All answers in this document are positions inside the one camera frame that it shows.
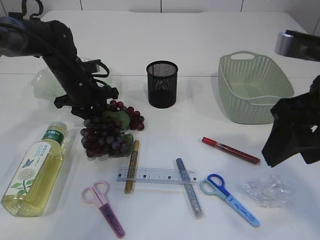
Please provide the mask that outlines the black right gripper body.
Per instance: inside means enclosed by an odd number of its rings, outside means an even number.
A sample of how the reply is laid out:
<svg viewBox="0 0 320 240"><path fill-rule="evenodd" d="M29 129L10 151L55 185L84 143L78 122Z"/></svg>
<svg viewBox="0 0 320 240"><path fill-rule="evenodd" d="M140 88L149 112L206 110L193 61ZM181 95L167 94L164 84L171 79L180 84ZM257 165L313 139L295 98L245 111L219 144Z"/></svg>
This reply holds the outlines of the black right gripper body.
<svg viewBox="0 0 320 240"><path fill-rule="evenodd" d="M281 98L270 110L273 125L262 149L270 167L300 154L306 164L320 160L320 77L309 92Z"/></svg>

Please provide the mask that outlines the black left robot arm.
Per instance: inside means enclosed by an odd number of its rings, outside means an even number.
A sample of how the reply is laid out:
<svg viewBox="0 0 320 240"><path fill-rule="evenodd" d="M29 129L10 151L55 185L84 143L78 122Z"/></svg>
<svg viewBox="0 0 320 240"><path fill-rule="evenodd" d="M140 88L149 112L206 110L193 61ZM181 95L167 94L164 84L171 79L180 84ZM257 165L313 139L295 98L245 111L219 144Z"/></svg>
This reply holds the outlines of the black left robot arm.
<svg viewBox="0 0 320 240"><path fill-rule="evenodd" d="M42 58L66 93L55 98L55 107L69 106L84 120L101 113L108 99L119 97L117 88L100 80L109 76L109 68L100 59L82 61L71 29L58 20L1 17L0 53Z"/></svg>

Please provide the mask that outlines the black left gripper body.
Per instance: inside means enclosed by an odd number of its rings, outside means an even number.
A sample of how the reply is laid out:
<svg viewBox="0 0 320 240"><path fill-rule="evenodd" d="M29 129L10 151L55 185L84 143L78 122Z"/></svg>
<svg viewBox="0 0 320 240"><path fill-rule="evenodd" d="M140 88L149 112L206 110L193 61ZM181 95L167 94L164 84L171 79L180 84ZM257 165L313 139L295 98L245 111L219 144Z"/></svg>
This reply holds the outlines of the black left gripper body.
<svg viewBox="0 0 320 240"><path fill-rule="evenodd" d="M101 108L108 99L116 100L117 88L98 80L109 76L109 68L100 59L65 62L53 58L53 74L65 91L65 95L56 97L54 105L60 109L71 107L71 113L82 119L93 117L102 112Z"/></svg>

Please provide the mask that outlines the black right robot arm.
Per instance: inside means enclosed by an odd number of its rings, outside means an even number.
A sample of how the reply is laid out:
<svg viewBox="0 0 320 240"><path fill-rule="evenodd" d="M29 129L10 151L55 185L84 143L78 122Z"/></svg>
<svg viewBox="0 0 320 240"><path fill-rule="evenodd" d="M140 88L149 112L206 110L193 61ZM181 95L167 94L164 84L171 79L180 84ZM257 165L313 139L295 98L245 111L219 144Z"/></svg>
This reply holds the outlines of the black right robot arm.
<svg viewBox="0 0 320 240"><path fill-rule="evenodd" d="M278 34L275 52L284 57L319 62L320 38L293 30ZM262 149L270 167L300 154L306 164L320 160L320 78L307 93L281 98L270 110L273 126Z"/></svg>

